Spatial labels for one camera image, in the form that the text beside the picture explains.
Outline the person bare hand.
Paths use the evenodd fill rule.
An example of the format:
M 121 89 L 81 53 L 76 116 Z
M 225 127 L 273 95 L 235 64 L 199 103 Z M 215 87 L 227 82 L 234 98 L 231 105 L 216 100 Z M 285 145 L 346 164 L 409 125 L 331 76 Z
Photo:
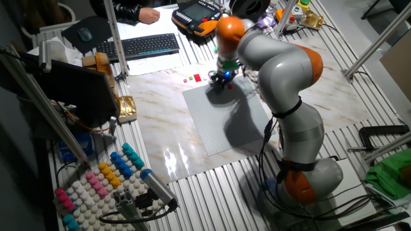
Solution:
M 160 12 L 153 8 L 141 8 L 139 11 L 139 21 L 144 24 L 152 24 L 159 20 Z

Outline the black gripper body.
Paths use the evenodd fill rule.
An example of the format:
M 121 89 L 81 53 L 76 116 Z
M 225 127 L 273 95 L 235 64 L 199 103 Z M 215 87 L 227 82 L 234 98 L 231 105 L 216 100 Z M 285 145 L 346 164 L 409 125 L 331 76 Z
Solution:
M 228 84 L 235 78 L 236 75 L 236 70 L 223 72 L 218 71 L 211 76 L 211 79 L 215 84 Z

